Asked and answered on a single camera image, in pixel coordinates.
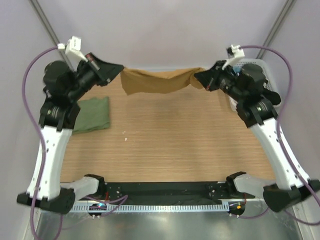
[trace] wooden table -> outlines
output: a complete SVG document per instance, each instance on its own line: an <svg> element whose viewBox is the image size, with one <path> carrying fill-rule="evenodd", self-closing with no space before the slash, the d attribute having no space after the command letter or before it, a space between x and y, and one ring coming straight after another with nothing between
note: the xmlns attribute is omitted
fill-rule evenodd
<svg viewBox="0 0 320 240"><path fill-rule="evenodd" d="M111 127L71 137L62 183L85 174L108 182L224 181L238 171L274 179L260 143L221 91L188 86L127 96L115 79L83 99L105 96Z"/></svg>

